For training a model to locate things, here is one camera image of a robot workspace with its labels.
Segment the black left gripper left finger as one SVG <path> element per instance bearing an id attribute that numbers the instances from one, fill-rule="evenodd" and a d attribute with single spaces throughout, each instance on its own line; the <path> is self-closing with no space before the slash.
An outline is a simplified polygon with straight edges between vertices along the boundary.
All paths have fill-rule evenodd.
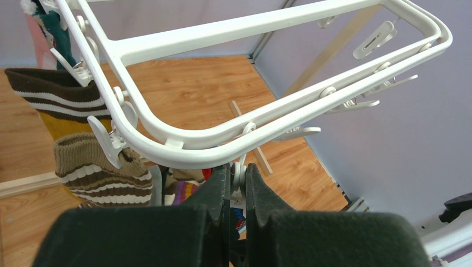
<path id="1" fill-rule="evenodd" d="M 230 166 L 178 206 L 69 209 L 33 266 L 228 266 Z"/>

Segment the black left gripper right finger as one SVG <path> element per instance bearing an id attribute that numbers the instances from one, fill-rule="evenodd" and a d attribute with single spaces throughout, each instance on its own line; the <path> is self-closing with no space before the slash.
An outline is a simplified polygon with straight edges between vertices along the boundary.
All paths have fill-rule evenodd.
<path id="1" fill-rule="evenodd" d="M 413 226 L 380 212 L 297 211 L 250 164 L 245 174 L 248 266 L 429 266 Z"/>

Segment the purple striped sock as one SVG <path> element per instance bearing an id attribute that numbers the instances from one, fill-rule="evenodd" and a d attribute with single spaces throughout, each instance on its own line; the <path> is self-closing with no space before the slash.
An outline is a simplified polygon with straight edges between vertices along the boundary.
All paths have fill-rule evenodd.
<path id="1" fill-rule="evenodd" d="M 174 201 L 172 202 L 172 206 L 178 206 L 182 202 L 184 202 L 187 198 L 189 198 L 193 193 L 200 188 L 200 184 L 187 182 L 187 181 L 179 181 L 177 191 L 175 193 Z"/>

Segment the brown white striped sock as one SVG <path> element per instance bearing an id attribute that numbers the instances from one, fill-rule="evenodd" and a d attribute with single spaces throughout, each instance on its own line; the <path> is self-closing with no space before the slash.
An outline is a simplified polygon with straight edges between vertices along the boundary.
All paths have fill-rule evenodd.
<path id="1" fill-rule="evenodd" d="M 121 150 L 121 168 L 113 166 L 92 133 L 77 133 L 55 141 L 55 173 L 82 207 L 146 206 L 151 201 L 151 173 L 140 156 Z"/>

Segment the mustard yellow sock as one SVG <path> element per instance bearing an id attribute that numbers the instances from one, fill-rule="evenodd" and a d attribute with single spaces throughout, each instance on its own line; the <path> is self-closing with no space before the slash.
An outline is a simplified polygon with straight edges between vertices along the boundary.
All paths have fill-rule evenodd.
<path id="1" fill-rule="evenodd" d="M 89 116 L 111 131 L 110 113 L 94 81 L 83 87 L 64 70 L 7 68 L 4 73 L 15 94 L 38 111 L 54 140 L 91 132 Z"/>

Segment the white plastic clip hanger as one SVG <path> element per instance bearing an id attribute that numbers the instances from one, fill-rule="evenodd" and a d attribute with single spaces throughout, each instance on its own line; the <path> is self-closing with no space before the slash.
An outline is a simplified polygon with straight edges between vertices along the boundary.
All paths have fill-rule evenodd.
<path id="1" fill-rule="evenodd" d="M 55 7 L 53 2 L 54 1 L 41 1 L 41 6 L 46 12 L 54 11 Z M 399 20 L 406 21 L 418 29 L 423 34 L 423 38 L 313 86 L 304 87 L 304 84 L 310 80 L 311 75 L 322 68 L 324 64 L 343 48 L 382 7 L 394 13 Z M 440 55 L 453 41 L 451 31 L 441 20 L 411 1 L 378 1 L 376 8 L 363 11 L 359 7 L 355 7 L 350 10 L 350 12 L 351 11 L 355 11 L 356 16 L 352 19 L 350 25 L 339 32 L 337 37 L 316 60 L 306 68 L 303 75 L 292 84 L 290 89 L 286 92 L 286 95 L 280 100 L 277 100 L 289 102 L 289 106 L 283 108 L 281 114 L 282 125 L 286 127 L 286 130 L 280 136 L 270 141 L 283 142 L 318 133 L 320 131 L 318 127 L 304 128 L 302 124 L 323 113 L 346 112 L 377 106 L 378 101 L 358 102 L 357 98 L 358 96 L 371 96 L 397 86 L 398 83 L 395 80 L 397 75 Z M 324 27 L 341 14 L 343 13 L 329 15 L 314 21 L 317 21 L 320 27 Z M 229 107 L 233 112 L 233 119 L 250 113 L 241 113 L 235 101 L 230 102 Z M 263 144 L 254 147 L 249 151 L 255 151 L 258 160 L 263 166 L 264 172 L 270 173 L 271 170 L 267 160 L 260 151 L 262 145 Z M 246 154 L 249 151 L 241 153 L 227 161 L 233 163 L 233 181 L 231 183 L 233 190 L 241 190 L 244 187 L 246 174 L 244 162 Z M 210 167 L 173 168 L 207 169 Z"/>

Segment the pink patterned sock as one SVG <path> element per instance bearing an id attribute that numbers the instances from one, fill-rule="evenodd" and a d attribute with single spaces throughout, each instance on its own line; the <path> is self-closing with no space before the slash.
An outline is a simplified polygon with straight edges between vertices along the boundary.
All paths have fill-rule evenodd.
<path id="1" fill-rule="evenodd" d="M 40 26 L 29 14 L 25 14 L 24 16 L 26 18 L 27 26 L 32 37 L 37 67 L 46 70 L 56 70 L 57 60 L 50 52 L 50 47 L 41 31 Z"/>

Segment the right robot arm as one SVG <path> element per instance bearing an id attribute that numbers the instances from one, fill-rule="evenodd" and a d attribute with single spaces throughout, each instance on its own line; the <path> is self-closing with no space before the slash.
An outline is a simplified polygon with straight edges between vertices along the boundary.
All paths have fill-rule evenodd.
<path id="1" fill-rule="evenodd" d="M 444 203 L 445 210 L 417 224 L 431 266 L 471 266 L 471 193 Z"/>

